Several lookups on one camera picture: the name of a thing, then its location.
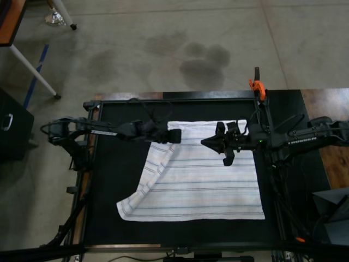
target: black bin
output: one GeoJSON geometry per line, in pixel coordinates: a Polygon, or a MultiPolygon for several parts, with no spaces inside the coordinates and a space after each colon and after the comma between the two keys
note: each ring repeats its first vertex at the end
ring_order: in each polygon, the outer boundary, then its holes
{"type": "Polygon", "coordinates": [[[0,160],[24,157],[34,116],[0,88],[0,160]]]}

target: striped towel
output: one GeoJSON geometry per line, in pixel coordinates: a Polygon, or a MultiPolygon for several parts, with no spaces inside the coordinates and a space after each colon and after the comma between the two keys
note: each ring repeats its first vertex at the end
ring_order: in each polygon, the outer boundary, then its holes
{"type": "MultiPolygon", "coordinates": [[[[241,151],[224,166],[224,154],[200,144],[216,124],[169,122],[169,129],[182,130],[181,144],[151,144],[137,191],[117,203],[120,216],[148,222],[264,219],[252,152],[241,151]]],[[[245,125],[239,121],[241,132],[245,125]]]]}

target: white table leg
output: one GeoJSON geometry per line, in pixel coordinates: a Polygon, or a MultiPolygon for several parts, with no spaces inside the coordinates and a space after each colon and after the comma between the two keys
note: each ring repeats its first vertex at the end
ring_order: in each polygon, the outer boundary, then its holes
{"type": "Polygon", "coordinates": [[[53,94],[56,99],[61,96],[46,82],[46,80],[39,74],[39,72],[29,63],[29,61],[22,55],[22,53],[14,46],[9,47],[12,53],[34,74],[34,76],[53,94]]]}
{"type": "Polygon", "coordinates": [[[71,27],[71,29],[76,30],[76,24],[73,23],[70,15],[68,14],[62,0],[52,0],[60,14],[63,16],[63,19],[67,25],[71,27]]]}

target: gray floor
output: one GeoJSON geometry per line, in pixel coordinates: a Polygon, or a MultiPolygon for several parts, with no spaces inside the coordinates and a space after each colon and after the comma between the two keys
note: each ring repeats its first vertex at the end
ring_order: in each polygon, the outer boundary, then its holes
{"type": "MultiPolygon", "coordinates": [[[[0,249],[49,241],[68,217],[69,156],[39,127],[84,116],[96,93],[248,90],[254,67],[271,90],[344,88],[349,0],[65,0],[78,24],[49,27],[45,2],[31,4],[15,45],[62,95],[37,83],[29,111],[39,148],[0,167],[0,249]]],[[[31,73],[0,49],[0,86],[23,103],[31,73]]],[[[90,255],[86,261],[110,256],[90,255]]],[[[269,261],[269,253],[256,256],[269,261]]]]}

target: metal base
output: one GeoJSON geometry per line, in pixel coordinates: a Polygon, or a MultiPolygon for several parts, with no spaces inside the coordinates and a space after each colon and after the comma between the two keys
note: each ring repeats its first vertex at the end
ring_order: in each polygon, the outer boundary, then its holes
{"type": "Polygon", "coordinates": [[[73,31],[77,30],[77,27],[76,27],[76,24],[75,24],[75,23],[72,24],[72,25],[70,25],[70,27],[71,27],[71,29],[73,29],[73,31]]]}
{"type": "Polygon", "coordinates": [[[49,26],[65,26],[63,17],[55,8],[52,8],[50,13],[45,17],[45,22],[49,26]]]}

